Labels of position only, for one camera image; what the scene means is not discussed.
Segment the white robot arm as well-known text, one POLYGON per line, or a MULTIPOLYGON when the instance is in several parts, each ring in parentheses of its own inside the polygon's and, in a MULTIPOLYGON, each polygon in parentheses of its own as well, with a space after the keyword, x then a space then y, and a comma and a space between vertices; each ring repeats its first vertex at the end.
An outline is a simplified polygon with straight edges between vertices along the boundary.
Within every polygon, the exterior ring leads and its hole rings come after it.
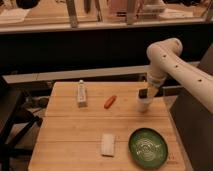
POLYGON ((182 60, 182 50, 177 38, 150 44, 146 50, 150 60, 147 82, 159 88, 170 75, 213 114, 213 76, 182 60))

